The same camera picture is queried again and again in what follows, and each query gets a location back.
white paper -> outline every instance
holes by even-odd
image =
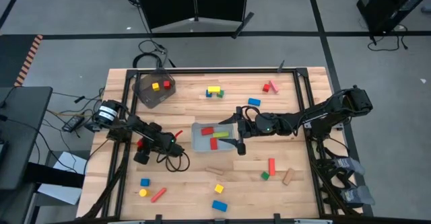
[[[76,159],[74,170],[79,174],[84,174],[84,166],[87,160],[75,155],[73,157]],[[72,158],[72,154],[67,152],[63,152],[59,157],[59,160],[62,164],[70,168],[73,167],[73,163],[75,162],[75,160]],[[69,170],[67,167],[61,165],[58,161],[54,165],[55,169],[72,172],[72,170]],[[81,196],[82,189],[57,186],[53,184],[41,184],[38,191],[69,204],[76,204],[79,200],[79,197]]]

gray floor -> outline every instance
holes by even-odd
[[[325,30],[364,31],[357,0],[317,0]],[[8,0],[0,0],[0,11]],[[420,6],[430,4],[425,0]],[[248,0],[256,16],[246,30],[316,31],[309,0]],[[431,17],[416,8],[403,22],[410,30],[431,30]],[[183,24],[160,32],[233,30],[232,25]],[[136,9],[126,0],[17,0],[3,34],[97,34],[144,32]],[[44,40],[25,85],[49,85],[55,91],[95,96],[109,68],[131,66],[138,54],[138,39]],[[239,37],[156,39],[169,49],[179,67],[326,66],[319,38]],[[367,90],[374,110],[352,122],[359,155],[367,172],[367,185],[376,200],[374,214],[381,217],[431,219],[428,184],[430,150],[431,37],[406,37],[408,51],[371,52],[369,39],[328,38],[342,87],[358,84]],[[379,44],[391,48],[394,38]],[[153,62],[143,61],[142,67]],[[425,84],[420,79],[428,80]],[[70,99],[53,96],[49,108],[78,109]],[[52,124],[59,121],[47,115]],[[54,150],[66,150],[59,133],[42,128]],[[73,150],[90,149],[92,134],[81,138],[65,134]],[[73,218],[75,207],[43,208],[38,223]]]

red block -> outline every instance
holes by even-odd
[[[210,135],[214,133],[214,127],[207,127],[201,129],[202,136]]]
[[[211,140],[209,140],[210,145],[211,145],[211,150],[217,150],[217,139],[216,138],[211,138]]]
[[[275,159],[269,159],[269,175],[275,175]]]
[[[157,199],[159,199],[159,197],[161,197],[161,195],[163,195],[166,192],[166,188],[161,189],[155,196],[153,196],[153,198],[151,198],[151,202],[154,203],[157,201]]]
[[[170,81],[166,80],[165,82],[163,82],[163,86],[165,89],[170,89]]]
[[[265,92],[268,92],[269,91],[269,88],[271,88],[271,86],[269,85],[269,84],[265,84],[264,86],[263,86],[263,91],[265,91]]]

black computer tower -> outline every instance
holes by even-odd
[[[358,9],[370,32],[390,32],[423,0],[359,0]]]

green cube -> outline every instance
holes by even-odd
[[[220,90],[220,93],[217,94],[217,97],[222,98],[224,95],[224,90]]]
[[[269,178],[269,174],[268,174],[267,172],[263,172],[263,173],[262,173],[262,175],[261,175],[261,177],[262,177],[262,179],[264,179],[264,180],[268,180],[268,178]]]

